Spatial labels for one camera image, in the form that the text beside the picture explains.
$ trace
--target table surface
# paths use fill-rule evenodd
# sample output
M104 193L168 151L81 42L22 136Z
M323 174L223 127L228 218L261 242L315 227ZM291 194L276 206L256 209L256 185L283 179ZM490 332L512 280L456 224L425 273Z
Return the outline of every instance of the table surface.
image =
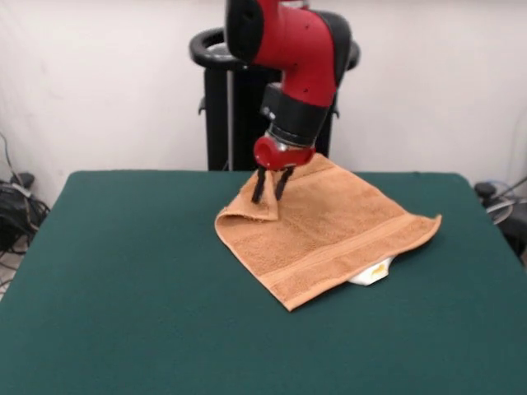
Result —
M439 233L288 313L214 231L247 174L74 174L0 303L1 393L524 394L527 277L467 182L362 176Z

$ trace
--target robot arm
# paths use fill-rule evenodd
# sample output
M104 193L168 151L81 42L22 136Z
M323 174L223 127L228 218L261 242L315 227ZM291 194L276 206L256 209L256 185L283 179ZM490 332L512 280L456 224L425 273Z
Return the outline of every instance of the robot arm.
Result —
M234 56L282 71L282 84L269 85L264 94L262 114L271 126L256 142L254 156L260 175L262 169L288 169L290 175L315 152L347 70L349 25L339 15L285 7L279 0L227 0L225 33Z

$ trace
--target black stand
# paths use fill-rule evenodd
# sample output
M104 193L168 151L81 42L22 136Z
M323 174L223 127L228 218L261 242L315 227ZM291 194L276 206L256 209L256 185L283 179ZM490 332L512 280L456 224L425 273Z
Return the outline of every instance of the black stand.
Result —
M190 42L192 59L205 67L205 98L199 113L207 116L207 151L209 170L255 170L253 156L256 140L263 136L269 121L260 114L265 86L278 82L277 70L254 67L232 57L223 40L223 29L207 30ZM348 70L359 59L354 44ZM331 127L337 99L325 120L316 142L316 150L329 155Z

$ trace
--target orange towel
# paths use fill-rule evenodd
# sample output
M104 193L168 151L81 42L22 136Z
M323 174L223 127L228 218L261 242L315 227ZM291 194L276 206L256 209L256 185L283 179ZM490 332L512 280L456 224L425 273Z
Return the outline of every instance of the orange towel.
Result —
M216 232L289 311L381 260L415 249L439 229L405 211L321 155L296 169L280 202L267 174L262 202L251 202L256 175L216 219Z

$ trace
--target green felt tablecloth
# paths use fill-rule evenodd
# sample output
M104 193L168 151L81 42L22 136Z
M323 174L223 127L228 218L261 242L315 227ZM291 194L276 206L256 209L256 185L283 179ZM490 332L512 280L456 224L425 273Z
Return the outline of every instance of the green felt tablecloth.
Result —
M74 174L0 303L0 393L527 393L527 277L465 180L363 174L440 232L288 313L214 231L247 177Z

